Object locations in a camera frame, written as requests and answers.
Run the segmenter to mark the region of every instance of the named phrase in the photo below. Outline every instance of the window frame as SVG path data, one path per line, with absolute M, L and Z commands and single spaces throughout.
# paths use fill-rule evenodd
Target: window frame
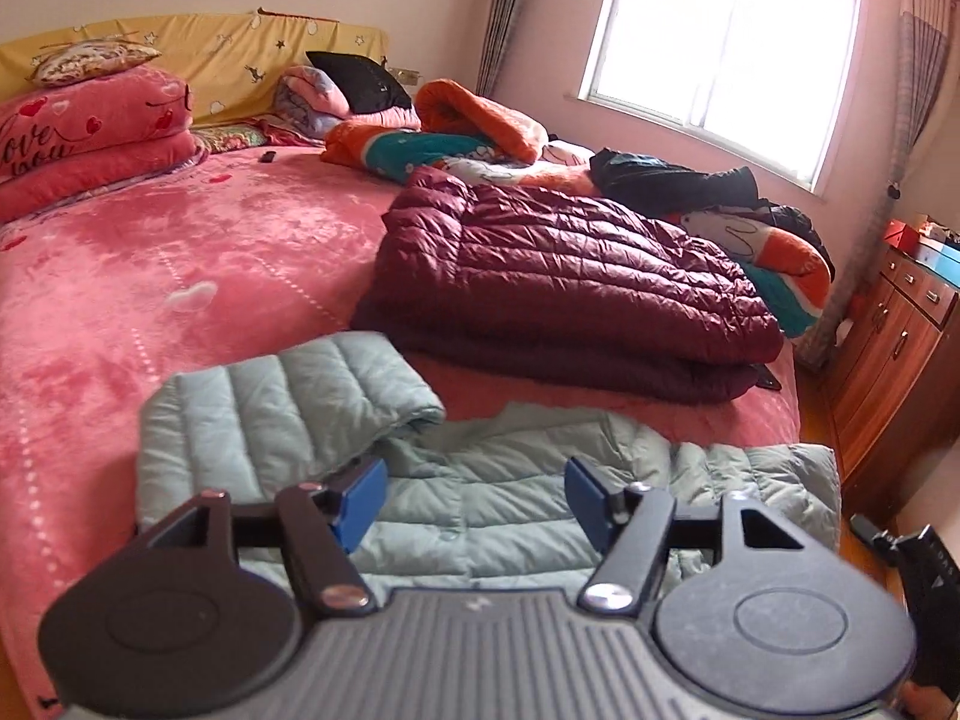
M 838 135 L 842 128 L 843 121 L 846 119 L 848 103 L 850 102 L 853 79 L 856 75 L 856 67 L 862 47 L 861 28 L 866 10 L 865 0 L 856 0 L 856 4 L 854 5 L 853 22 L 851 23 L 850 42 L 848 42 L 847 47 L 843 79 L 837 90 L 837 99 L 834 103 L 832 119 L 830 120 L 829 128 L 824 137 L 819 166 L 810 181 L 799 178 L 794 172 L 791 172 L 788 167 L 781 165 L 775 160 L 758 154 L 750 148 L 747 148 L 747 146 L 741 145 L 741 143 L 731 141 L 729 138 L 710 132 L 704 127 L 687 124 L 659 111 L 631 103 L 629 100 L 621 100 L 620 98 L 600 94 L 596 87 L 600 79 L 600 71 L 603 67 L 608 41 L 613 31 L 611 29 L 611 23 L 613 22 L 614 15 L 616 15 L 618 2 L 619 0 L 603 0 L 597 19 L 593 42 L 590 46 L 589 56 L 587 57 L 587 66 L 584 68 L 583 80 L 576 95 L 578 100 L 584 100 L 586 103 L 592 103 L 629 116 L 635 116 L 652 124 L 659 124 L 661 127 L 667 127 L 675 132 L 680 132 L 695 140 L 708 143 L 735 156 L 742 157 L 762 167 L 762 169 L 769 170 L 769 172 L 774 173 L 774 175 L 796 184 L 802 189 L 810 191 L 810 193 L 817 194 L 818 196 L 821 194 L 822 187 L 827 183 L 827 177 L 829 177 L 829 171 L 832 168 L 834 152 L 839 141 Z

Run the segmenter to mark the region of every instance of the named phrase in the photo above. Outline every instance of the wooden cabinet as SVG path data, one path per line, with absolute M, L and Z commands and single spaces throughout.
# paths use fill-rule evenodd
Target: wooden cabinet
M 827 371 L 844 505 L 884 522 L 960 435 L 957 289 L 888 250 Z

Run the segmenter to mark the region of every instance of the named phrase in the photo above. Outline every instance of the circular pad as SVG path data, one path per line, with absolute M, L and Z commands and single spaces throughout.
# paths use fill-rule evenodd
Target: circular pad
M 782 587 L 744 598 L 733 623 L 752 645 L 783 655 L 829 650 L 847 632 L 847 615 L 837 603 L 810 590 Z
M 40 653 L 66 704 L 108 717 L 214 712 L 264 688 L 296 653 L 293 600 L 203 548 L 122 556 L 48 611 Z
M 893 690 L 915 637 L 893 598 L 837 556 L 747 549 L 685 581 L 656 611 L 661 650 L 748 712 L 846 712 Z

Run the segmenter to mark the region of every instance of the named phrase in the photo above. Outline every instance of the drawer handle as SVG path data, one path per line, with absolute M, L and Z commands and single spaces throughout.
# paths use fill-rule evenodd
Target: drawer handle
M 899 341 L 897 341 L 896 346 L 894 346 L 894 360 L 901 355 L 901 351 L 904 351 L 904 346 L 906 346 L 906 340 L 909 335 L 910 334 L 906 330 L 901 333 Z

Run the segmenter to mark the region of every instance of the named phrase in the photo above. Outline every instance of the yellow headboard cover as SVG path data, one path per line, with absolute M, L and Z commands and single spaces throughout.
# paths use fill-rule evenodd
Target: yellow headboard cover
M 123 36 L 153 46 L 152 64 L 186 79 L 194 93 L 194 124 L 217 124 L 270 109 L 280 72 L 304 65 L 305 52 L 358 53 L 380 62 L 387 35 L 372 26 L 259 13 L 184 13 L 110 20 L 56 29 L 0 46 L 0 100 L 35 88 L 30 76 L 60 47 Z

